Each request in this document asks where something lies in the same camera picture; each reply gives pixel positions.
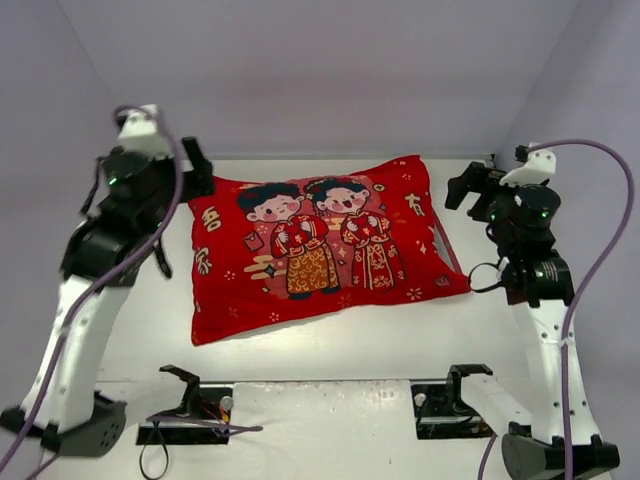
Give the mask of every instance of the traditional chinese outfit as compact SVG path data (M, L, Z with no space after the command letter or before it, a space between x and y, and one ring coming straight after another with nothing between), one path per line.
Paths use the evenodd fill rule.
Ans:
M349 222L355 224L355 231L347 227ZM389 236L390 230L391 222L375 212L349 214L342 222L342 240L355 248L351 267L354 286L374 292L386 292L398 280L405 279L402 259Z
M310 231L302 228L308 222ZM280 233L287 234L282 241ZM288 258L287 292L290 295L311 293L339 286L338 272L331 249L325 242L326 223L314 215L294 215L280 222L271 234L271 254Z

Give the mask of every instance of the black hair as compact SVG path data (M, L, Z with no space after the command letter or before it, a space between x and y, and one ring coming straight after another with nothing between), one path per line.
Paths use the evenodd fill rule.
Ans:
M262 205L267 200L276 198L278 195L296 199L302 194L297 185L292 183L265 183L256 187L244 190L236 198L238 206L245 214L252 213L258 205Z
M327 199L329 190L334 188L346 188L354 193L367 190L360 182L350 179L349 177L330 177L321 180L314 180L304 186L304 192L311 196L313 208L319 215L328 215L329 212L318 209L317 202L324 202Z

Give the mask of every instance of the wire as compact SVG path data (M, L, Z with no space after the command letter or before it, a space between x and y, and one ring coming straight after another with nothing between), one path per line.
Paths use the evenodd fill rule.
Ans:
M42 465L40 465L37 468L37 470L34 470L33 472L31 472L31 474L27 478L25 478L24 480L36 480L38 478L38 475L40 475L47 468L49 468L51 466L51 464L53 462L55 462L58 458L60 458L58 455L53 455L49 460L47 460Z
M213 417L214 420L220 421L218 416L215 413L213 413L211 410L209 410L207 407L205 407L204 405L200 405L200 408L202 408L202 410L204 410L205 413L208 413L209 415L211 415L211 417Z
M624 213L622 214L622 219L620 220L620 224L618 228L616 228L613 237L609 240L609 243L602 251L602 253L598 256L596 261L593 263L587 274L585 275L582 282L580 282L580 286L575 292L573 300L567 309L567 312L564 316L564 320L562 322L562 347L560 348L560 378L561 378L561 386L562 386L562 426L563 426L563 435L564 435L564 478L565 480L573 480L573 441L571 438L571 406L569 404L569 346L567 344L567 339L569 338L569 329L571 328L571 318L578 306L578 302L582 298L582 294L586 290L587 286L591 282L593 276L600 269L604 261L607 259L609 254L613 251L615 246L618 244L620 237L624 233L627 225L629 223L629 219L631 218L631 211L633 210L633 203L635 200L635 186L633 183L633 174L631 173L631 168L627 162L622 158L622 156L613 150L612 148L593 140L584 140L584 139L568 139L568 140L556 140L553 142L546 142L535 145L534 147L530 147L527 149L527 153L535 152L536 150L542 150L545 148L563 146L563 145L585 145L588 147L593 147L598 150L602 150L605 153L608 153L622 168L624 172L625 179L627 181L627 203L624 208ZM485 451L485 456L489 456L489 452L493 447L492 441L487 445L487 449ZM482 474L484 473L484 465L480 464L480 468L482 470L478 470L478 480L482 480Z
M199 420L197 418L180 418L180 417L165 417L165 416L153 416L149 417L148 420L151 421L159 421L159 422L180 422L180 423L189 423L192 425L198 425L201 427L209 427L209 428L219 428L220 430L232 430L235 433L246 433L246 432L261 432L264 430L262 425L255 425L253 427L242 427L239 425L231 425L230 423L223 423L217 421L213 423L211 420Z
M173 218L173 215L176 209L178 208L178 204L180 203L180 197L182 196L182 189L184 184L184 179L182 176L182 159L178 154L179 152L178 145L176 141L173 139L173 137L171 136L171 134L169 133L169 130L164 122L162 115L160 113L158 113L157 115L154 115L152 112L135 105L121 105L118 108L116 108L113 112L114 120L123 111L129 111L129 110L136 110L138 112L145 114L147 118L153 118L156 121L159 132L169 141L170 146L174 152L173 164L174 164L175 176L176 176L173 197L171 198L171 202L169 203L169 206L167 208L167 213L164 219L162 220L160 227L158 227L158 229L153 233L153 235L151 235L147 239L147 241L133 254L131 254L129 257L123 260L120 264L118 264L117 266L109 270L107 273L105 273L102 277L97 279L95 282L93 282L89 286L89 288L87 288L76 299L76 301L71 305L71 307L67 311L64 321L62 322L62 325L60 327L60 334L58 336L58 340L53 349L53 353L51 354L51 360L49 361L49 365L43 376L42 384L40 386L40 391L36 395L31 411L29 412L29 415L25 419L23 427L20 429L20 431L16 435L16 438L11 444L11 446L9 447L9 450L7 451L7 453L4 455L4 457L2 457L2 460L0 460L0 474L2 474L2 472L7 468L7 465L9 464L11 459L14 457L14 455L18 451L18 448L20 447L22 442L24 442L24 440L26 439L27 434L29 433L29 430L31 430L31 427L35 423L38 412L40 411L40 408L42 407L42 403L44 402L44 398L47 394L47 389L51 384L51 380L53 378L53 373L55 371L56 365L60 359L60 356L62 355L62 351L64 349L67 338L69 336L71 323L73 322L73 319L75 318L76 314L78 313L80 308L82 308L84 303L94 293L98 292L100 289L106 286L111 280L113 280L117 275L122 273L124 270L131 267L136 262L140 261L145 254L147 254L149 251L153 249L153 245L158 241L162 233L166 230L167 226L169 225L169 222L171 221L171 218Z
M420 422L422 422L422 418L424 417L424 412L427 410L427 399L424 399L424 402L422 402L422 405L420 405L420 408L418 409L418 413L416 415L416 431L420 431L422 430L422 427L420 426Z
M471 286L471 277L473 276L473 273L480 267L493 267L496 269L496 271L500 271L500 262L502 260L499 260L498 263L491 263L491 262L483 262L483 263L479 263L478 265L476 265L475 267L473 267L471 269L471 271L469 272L469 275L467 275L467 284L469 285L469 288L471 289L472 292L474 293L487 293L487 292L491 292L492 290L496 290L500 287L503 286L502 280L498 280L496 283L494 283L493 285L489 285L488 287L483 287L483 288L473 288Z
M493 448L493 444L496 443L497 438L498 436L495 433L491 435L491 438L487 443L487 448L484 449L482 460L480 461L480 467L478 468L478 480L482 480L482 477L484 477L484 471L487 468L487 463L489 463L489 455L491 454L491 449Z
M87 217L89 213L89 209L91 208L91 204L93 203L93 199L98 192L98 188L100 187L100 164L104 160L104 157L96 158L96 168L93 173L93 185L91 186L91 190L89 190L89 194L87 195L87 199L82 204L80 208L80 215L83 217Z
M142 465L142 458L144 456L144 451L149 446L149 443L151 442L151 439L153 438L154 435L158 437L158 440L160 440L160 446L162 447L162 451L164 452L164 458L166 460L164 464L164 470L162 470L162 473L157 477L149 476L147 472L144 470L144 466ZM140 457L138 457L138 466L140 467L140 473L145 478L145 480L160 480L162 477L166 475L167 470L169 470L169 449L167 448L167 442L165 441L164 436L162 435L162 430L160 430L160 422L158 421L153 422L153 430L151 430L151 433L149 434L147 439L144 441L144 445L142 446L142 450L140 451Z

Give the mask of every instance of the cartoon couple print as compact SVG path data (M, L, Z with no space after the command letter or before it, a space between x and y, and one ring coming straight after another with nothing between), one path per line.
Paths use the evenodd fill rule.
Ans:
M303 196L291 183L267 183L248 188L237 203L251 222L275 223L270 239L274 258L288 260L289 298L303 300L315 291L335 293L340 279L333 252L326 242L329 228L321 218L338 215L342 241L353 247L351 283L373 292L386 292L405 279L402 260L391 239L391 222L368 211L371 192L351 178L323 178L308 183ZM300 214L305 198L316 215Z

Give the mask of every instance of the screw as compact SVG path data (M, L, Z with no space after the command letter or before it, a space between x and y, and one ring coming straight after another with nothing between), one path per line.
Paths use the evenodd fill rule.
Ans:
M427 396L424 393L418 393L415 397L413 397L413 401L416 404L416 407L420 408L424 402L427 401Z
M230 412L231 409L233 408L233 398L231 397L222 397L220 399L220 407L222 407L222 409L225 412Z

